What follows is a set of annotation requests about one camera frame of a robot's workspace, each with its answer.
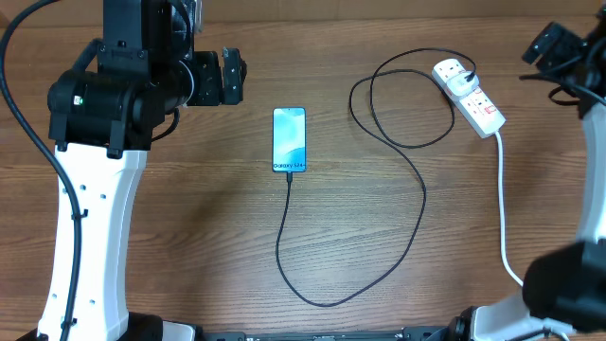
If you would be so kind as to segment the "blue Galaxy smartphone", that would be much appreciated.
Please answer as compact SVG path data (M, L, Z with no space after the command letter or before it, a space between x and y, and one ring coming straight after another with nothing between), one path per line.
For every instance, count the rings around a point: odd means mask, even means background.
M307 169L306 110L281 107L273 111L272 169L304 172Z

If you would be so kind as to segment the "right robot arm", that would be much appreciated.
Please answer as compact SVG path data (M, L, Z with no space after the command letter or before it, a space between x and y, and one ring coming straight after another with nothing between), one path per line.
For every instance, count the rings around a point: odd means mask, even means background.
M432 334L434 340L536 340L605 329L605 12L584 38L552 22L523 54L531 81L571 96L586 141L579 230L573 243L534 260L520 292L470 307Z

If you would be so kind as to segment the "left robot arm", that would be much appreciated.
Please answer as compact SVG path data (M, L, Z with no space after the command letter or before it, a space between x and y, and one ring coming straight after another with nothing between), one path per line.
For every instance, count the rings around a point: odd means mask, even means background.
M152 144L181 109L240 103L246 64L236 48L195 49L199 1L107 1L102 13L102 36L47 95L58 224L45 309L27 338L200 340L199 326L128 310L134 198Z

